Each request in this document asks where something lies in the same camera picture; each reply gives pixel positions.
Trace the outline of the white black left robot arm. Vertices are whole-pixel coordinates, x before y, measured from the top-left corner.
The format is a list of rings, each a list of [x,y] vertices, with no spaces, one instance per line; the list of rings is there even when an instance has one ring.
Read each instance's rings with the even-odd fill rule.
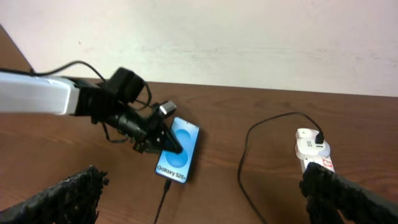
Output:
[[[131,142],[137,152],[179,154],[183,147],[165,123],[177,108],[174,102],[152,105],[147,116],[131,106],[148,87],[139,75],[122,67],[96,84],[3,68],[1,112],[89,116],[93,124],[116,129],[123,136],[121,142]]]

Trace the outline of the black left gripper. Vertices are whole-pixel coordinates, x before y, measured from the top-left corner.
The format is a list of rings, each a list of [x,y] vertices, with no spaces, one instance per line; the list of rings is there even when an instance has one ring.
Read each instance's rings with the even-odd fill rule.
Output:
[[[142,116],[132,107],[118,103],[114,113],[108,116],[108,124],[127,136],[132,149],[139,153],[160,153],[165,150],[180,154],[183,148],[164,119],[158,103],[148,116]]]

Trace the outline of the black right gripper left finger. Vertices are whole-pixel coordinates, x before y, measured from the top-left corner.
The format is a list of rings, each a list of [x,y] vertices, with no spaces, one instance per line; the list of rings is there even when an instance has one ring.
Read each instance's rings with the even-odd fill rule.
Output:
[[[95,166],[73,174],[9,208],[1,210],[1,223],[95,223],[106,171]]]

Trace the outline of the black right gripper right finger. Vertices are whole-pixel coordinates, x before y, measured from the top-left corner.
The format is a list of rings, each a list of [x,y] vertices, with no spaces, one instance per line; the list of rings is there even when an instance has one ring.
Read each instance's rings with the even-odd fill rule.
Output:
[[[317,164],[308,163],[299,183],[310,223],[397,224],[397,204]]]

